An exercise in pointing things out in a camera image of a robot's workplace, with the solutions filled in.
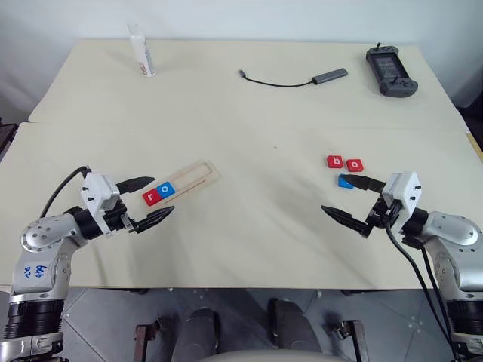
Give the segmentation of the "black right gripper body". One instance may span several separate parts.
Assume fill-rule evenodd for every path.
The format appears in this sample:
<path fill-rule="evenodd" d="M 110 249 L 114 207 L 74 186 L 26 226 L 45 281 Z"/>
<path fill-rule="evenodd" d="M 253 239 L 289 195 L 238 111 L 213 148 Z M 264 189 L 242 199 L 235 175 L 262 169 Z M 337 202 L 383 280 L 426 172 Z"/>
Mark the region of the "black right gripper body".
<path fill-rule="evenodd" d="M 393 225 L 402 209 L 400 200 L 393 200 L 387 205 L 384 198 L 378 198 L 371 208 L 365 222 L 372 226 Z"/>

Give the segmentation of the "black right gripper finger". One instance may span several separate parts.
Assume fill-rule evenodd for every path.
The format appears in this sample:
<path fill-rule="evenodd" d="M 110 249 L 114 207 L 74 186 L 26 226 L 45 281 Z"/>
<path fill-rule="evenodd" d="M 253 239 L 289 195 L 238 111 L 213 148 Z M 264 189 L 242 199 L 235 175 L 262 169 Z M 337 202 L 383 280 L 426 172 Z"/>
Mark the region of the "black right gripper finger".
<path fill-rule="evenodd" d="M 359 176 L 354 174 L 342 174 L 341 178 L 348 184 L 362 190 L 370 190 L 372 192 L 381 193 L 385 182 L 372 179 L 367 176 Z"/>
<path fill-rule="evenodd" d="M 321 206 L 321 209 L 333 220 L 339 224 L 358 232 L 361 236 L 366 238 L 370 234 L 369 225 L 365 222 L 357 220 L 352 217 L 350 213 L 342 211 L 340 209 L 328 206 Z"/>

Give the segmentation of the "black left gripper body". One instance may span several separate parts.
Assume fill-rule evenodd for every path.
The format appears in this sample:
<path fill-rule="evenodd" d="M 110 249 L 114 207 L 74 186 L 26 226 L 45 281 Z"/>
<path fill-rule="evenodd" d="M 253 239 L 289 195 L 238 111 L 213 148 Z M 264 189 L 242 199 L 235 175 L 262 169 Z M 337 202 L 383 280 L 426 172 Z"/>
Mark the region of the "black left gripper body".
<path fill-rule="evenodd" d="M 101 232 L 104 235 L 111 235 L 113 232 L 125 229 L 128 232 L 135 230 L 135 221 L 129 217 L 128 209 L 122 200 L 117 200 L 114 208 L 104 212 L 102 216 L 103 227 Z"/>

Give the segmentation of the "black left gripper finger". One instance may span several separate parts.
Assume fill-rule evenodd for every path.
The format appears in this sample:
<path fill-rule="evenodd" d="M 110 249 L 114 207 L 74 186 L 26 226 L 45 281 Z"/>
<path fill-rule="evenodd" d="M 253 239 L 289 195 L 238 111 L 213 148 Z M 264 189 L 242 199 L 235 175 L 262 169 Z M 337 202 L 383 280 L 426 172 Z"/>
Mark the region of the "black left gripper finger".
<path fill-rule="evenodd" d="M 162 222 L 165 218 L 167 218 L 173 211 L 175 207 L 163 207 L 156 211 L 149 213 L 144 219 L 140 221 L 131 221 L 133 229 L 131 232 L 141 233 L 144 232 Z"/>
<path fill-rule="evenodd" d="M 137 192 L 145 188 L 153 181 L 155 181 L 155 178 L 151 176 L 139 176 L 127 179 L 115 185 L 116 193 L 119 195 L 123 195 L 126 193 Z"/>

